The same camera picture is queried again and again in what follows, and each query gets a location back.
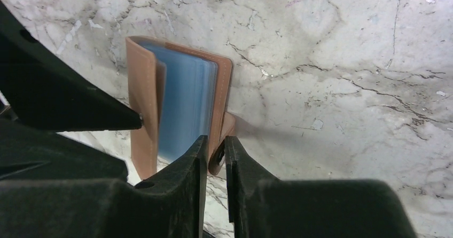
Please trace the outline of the tan leather card holder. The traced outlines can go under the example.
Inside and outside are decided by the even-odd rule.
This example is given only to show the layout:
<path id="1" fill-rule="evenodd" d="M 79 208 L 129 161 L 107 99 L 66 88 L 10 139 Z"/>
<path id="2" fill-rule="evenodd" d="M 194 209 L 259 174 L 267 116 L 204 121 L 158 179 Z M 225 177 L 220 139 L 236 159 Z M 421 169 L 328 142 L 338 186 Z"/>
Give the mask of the tan leather card holder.
<path id="1" fill-rule="evenodd" d="M 180 158 L 199 136 L 208 137 L 207 166 L 217 175 L 219 147 L 235 132 L 226 110 L 232 61 L 169 41 L 125 39 L 130 107 L 143 120 L 131 131 L 131 160 L 140 179 L 156 174 L 158 158 Z"/>

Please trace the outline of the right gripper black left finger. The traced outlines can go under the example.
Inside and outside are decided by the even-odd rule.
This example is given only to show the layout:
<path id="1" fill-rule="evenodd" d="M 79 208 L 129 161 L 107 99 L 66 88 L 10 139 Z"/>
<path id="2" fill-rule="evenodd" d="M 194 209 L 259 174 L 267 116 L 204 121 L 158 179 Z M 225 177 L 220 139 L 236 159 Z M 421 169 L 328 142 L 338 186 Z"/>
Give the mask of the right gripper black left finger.
<path id="1" fill-rule="evenodd" d="M 1 180 L 1 237 L 202 237 L 206 138 L 131 185 L 120 179 Z"/>

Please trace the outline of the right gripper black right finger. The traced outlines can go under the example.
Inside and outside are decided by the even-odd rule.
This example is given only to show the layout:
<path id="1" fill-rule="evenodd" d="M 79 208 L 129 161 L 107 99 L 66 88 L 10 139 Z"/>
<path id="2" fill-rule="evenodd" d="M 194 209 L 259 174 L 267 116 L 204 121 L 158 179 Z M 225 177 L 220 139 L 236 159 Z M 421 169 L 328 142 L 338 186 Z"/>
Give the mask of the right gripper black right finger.
<path id="1" fill-rule="evenodd" d="M 224 141 L 235 237 L 415 237 L 396 193 L 373 179 L 280 180 Z"/>

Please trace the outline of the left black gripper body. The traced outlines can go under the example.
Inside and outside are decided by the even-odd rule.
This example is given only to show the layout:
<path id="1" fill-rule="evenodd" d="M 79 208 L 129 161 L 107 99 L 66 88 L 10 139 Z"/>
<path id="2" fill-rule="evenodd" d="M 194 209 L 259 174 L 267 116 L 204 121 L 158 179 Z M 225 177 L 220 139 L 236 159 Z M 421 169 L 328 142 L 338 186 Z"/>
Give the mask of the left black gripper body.
<path id="1" fill-rule="evenodd" d="M 56 133 L 1 120 L 1 180 L 113 178 L 127 180 L 125 162 Z"/>

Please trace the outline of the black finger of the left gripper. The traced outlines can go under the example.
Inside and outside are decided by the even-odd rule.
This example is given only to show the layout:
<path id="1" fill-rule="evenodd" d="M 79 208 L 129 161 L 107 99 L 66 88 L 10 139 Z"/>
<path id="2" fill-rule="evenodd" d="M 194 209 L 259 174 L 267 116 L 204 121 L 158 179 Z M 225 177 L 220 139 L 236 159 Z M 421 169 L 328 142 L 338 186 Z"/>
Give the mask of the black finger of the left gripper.
<path id="1" fill-rule="evenodd" d="M 134 130 L 142 126 L 137 112 L 51 53 L 5 5 L 1 5 L 1 93 L 14 121 L 39 130 Z"/>

